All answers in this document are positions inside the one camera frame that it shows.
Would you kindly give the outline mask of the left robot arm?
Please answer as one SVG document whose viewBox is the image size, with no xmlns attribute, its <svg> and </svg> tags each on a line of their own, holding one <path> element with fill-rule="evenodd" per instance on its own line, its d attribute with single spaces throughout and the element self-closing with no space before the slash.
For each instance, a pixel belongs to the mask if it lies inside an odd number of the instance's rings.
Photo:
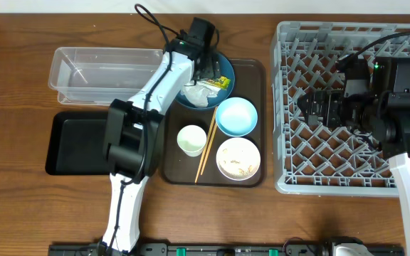
<svg viewBox="0 0 410 256">
<path fill-rule="evenodd" d="M 110 104 L 102 153 L 110 167 L 112 197 L 98 255 L 129 255 L 133 251 L 140 237 L 144 189 L 162 157 L 166 111 L 185 85 L 220 74 L 215 47 L 171 44 L 139 92 Z"/>
</svg>

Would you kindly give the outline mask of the white cup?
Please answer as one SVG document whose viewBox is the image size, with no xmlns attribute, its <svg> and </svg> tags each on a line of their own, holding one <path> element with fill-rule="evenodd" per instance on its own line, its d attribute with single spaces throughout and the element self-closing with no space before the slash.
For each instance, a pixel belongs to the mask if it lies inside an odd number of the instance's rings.
<svg viewBox="0 0 410 256">
<path fill-rule="evenodd" d="M 177 135 L 179 148 L 190 157 L 199 156 L 206 145 L 206 132 L 199 126 L 187 125 Z"/>
</svg>

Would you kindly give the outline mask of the yellow green snack wrapper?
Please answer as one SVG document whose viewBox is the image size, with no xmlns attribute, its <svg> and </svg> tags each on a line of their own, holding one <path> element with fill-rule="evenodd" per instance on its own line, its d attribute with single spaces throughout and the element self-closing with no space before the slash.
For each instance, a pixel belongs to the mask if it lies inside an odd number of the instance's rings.
<svg viewBox="0 0 410 256">
<path fill-rule="evenodd" d="M 216 79 L 206 80 L 205 83 L 209 86 L 217 87 L 221 90 L 226 90 L 229 87 L 229 85 L 231 84 L 231 79 L 229 79 L 225 76 L 221 76 L 221 77 L 216 78 Z"/>
</svg>

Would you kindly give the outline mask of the white napkin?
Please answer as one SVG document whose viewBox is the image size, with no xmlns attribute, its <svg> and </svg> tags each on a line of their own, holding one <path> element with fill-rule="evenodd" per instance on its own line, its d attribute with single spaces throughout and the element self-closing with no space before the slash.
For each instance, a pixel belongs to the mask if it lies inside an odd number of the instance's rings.
<svg viewBox="0 0 410 256">
<path fill-rule="evenodd" d="M 215 98 L 221 91 L 220 87 L 208 81 L 198 81 L 195 85 L 185 85 L 180 94 L 185 96 L 187 100 L 198 108 L 207 107 L 209 98 Z"/>
</svg>

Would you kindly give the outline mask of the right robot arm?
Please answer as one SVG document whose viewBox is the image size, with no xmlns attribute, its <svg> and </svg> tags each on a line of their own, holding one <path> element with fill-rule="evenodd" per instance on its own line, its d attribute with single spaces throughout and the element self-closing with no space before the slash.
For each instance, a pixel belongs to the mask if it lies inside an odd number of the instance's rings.
<svg viewBox="0 0 410 256">
<path fill-rule="evenodd" d="M 298 98 L 309 125 L 349 127 L 378 142 L 399 192 L 410 255 L 410 58 L 377 57 L 369 67 L 356 55 L 339 59 L 343 90 L 318 90 Z"/>
</svg>

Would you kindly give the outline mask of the light blue bowl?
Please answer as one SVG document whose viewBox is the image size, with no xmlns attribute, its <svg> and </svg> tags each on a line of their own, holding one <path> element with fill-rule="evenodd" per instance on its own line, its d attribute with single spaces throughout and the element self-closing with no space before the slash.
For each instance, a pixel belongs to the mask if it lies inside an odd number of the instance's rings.
<svg viewBox="0 0 410 256">
<path fill-rule="evenodd" d="M 258 121 L 256 107 L 242 97 L 224 100 L 216 110 L 218 128 L 229 137 L 243 137 L 251 133 Z"/>
</svg>

